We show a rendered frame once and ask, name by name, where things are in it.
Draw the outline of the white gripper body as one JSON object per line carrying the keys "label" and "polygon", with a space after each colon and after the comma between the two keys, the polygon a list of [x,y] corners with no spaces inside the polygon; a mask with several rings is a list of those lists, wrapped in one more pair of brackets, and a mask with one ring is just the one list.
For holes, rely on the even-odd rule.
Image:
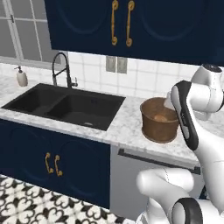
{"label": "white gripper body", "polygon": [[176,110],[176,96],[173,92],[168,92],[164,100],[164,106],[173,111]]}

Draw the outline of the brown round basket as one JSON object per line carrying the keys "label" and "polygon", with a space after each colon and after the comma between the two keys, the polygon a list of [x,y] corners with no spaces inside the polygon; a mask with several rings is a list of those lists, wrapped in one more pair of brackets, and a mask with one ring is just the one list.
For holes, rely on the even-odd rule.
{"label": "brown round basket", "polygon": [[176,112],[164,106],[165,98],[153,97],[140,106],[142,133],[149,140],[166,144],[176,138],[179,120]]}

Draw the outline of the navy base cabinet door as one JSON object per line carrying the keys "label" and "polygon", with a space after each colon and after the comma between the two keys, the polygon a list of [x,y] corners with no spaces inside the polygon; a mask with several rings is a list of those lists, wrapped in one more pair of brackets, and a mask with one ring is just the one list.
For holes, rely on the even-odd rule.
{"label": "navy base cabinet door", "polygon": [[49,189],[53,173],[46,169],[47,152],[51,154],[48,163],[53,168],[51,143],[43,129],[0,119],[1,174]]}
{"label": "navy base cabinet door", "polygon": [[52,135],[54,157],[60,156],[59,191],[67,196],[109,208],[110,146],[77,136]]}

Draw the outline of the grey dishwasher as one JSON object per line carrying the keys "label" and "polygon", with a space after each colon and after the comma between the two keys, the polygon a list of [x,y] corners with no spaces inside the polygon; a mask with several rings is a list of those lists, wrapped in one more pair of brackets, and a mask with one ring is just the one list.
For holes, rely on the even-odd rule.
{"label": "grey dishwasher", "polygon": [[[150,168],[169,167],[120,156],[118,151],[121,148],[118,146],[111,146],[110,149],[110,212],[135,221],[147,205],[147,198],[137,189],[137,174],[142,170],[148,170]],[[179,161],[154,156],[147,152],[131,149],[124,149],[124,151],[139,157],[184,166],[184,169],[192,169],[194,166],[200,167],[199,164],[180,163]],[[204,180],[202,174],[197,175],[193,173],[192,175],[194,177],[194,187],[190,191],[190,195],[198,198],[203,189]]]}

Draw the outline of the black double sink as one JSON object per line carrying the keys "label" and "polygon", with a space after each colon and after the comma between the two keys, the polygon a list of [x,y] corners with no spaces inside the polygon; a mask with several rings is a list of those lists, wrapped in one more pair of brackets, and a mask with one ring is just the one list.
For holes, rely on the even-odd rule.
{"label": "black double sink", "polygon": [[106,131],[124,100],[122,96],[39,83],[3,109]]}

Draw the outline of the black spring tap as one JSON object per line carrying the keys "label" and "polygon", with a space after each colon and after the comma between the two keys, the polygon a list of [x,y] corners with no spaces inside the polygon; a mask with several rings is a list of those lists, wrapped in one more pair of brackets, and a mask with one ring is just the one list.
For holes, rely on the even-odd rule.
{"label": "black spring tap", "polygon": [[[62,55],[64,57],[66,65],[65,65],[65,67],[62,70],[60,70],[59,72],[56,73],[55,69],[54,69],[54,64],[55,64],[56,59],[60,55]],[[71,78],[71,74],[70,74],[70,66],[68,64],[67,56],[63,52],[58,52],[54,56],[53,61],[52,61],[52,83],[53,83],[54,86],[57,86],[57,76],[59,74],[62,74],[63,72],[66,72],[66,84],[67,84],[67,87],[68,88],[77,87],[78,86],[78,81],[76,80],[75,82],[72,82],[72,78]]]}

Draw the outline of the white soap dispenser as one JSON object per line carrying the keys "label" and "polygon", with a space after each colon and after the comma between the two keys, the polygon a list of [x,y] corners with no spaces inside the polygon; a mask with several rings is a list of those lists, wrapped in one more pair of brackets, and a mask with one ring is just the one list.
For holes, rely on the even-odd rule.
{"label": "white soap dispenser", "polygon": [[28,85],[27,75],[21,69],[21,66],[17,66],[17,82],[20,87],[26,87]]}

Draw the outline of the white framed window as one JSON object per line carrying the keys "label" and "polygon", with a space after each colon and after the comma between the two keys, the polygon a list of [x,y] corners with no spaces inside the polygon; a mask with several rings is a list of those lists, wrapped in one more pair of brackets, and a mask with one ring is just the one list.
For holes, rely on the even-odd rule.
{"label": "white framed window", "polygon": [[0,62],[52,69],[44,0],[0,0]]}

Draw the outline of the grey wall socket plate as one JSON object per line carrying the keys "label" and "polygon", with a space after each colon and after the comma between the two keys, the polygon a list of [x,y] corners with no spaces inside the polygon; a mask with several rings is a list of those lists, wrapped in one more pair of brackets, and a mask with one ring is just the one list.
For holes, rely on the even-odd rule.
{"label": "grey wall socket plate", "polygon": [[116,71],[116,57],[106,56],[106,71],[114,73]]}
{"label": "grey wall socket plate", "polygon": [[117,58],[117,72],[119,74],[126,74],[127,73],[127,65],[128,59],[124,57]]}

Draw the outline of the navy wall cabinet door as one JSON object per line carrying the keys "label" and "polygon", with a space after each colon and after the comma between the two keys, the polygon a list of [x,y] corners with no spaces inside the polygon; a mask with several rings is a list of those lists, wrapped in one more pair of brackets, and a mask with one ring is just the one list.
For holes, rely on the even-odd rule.
{"label": "navy wall cabinet door", "polygon": [[134,0],[131,47],[126,46],[128,2],[126,57],[224,67],[224,0]]}
{"label": "navy wall cabinet door", "polygon": [[77,53],[116,56],[119,49],[120,0],[115,11],[117,44],[111,43],[113,0],[45,0],[51,47]]}

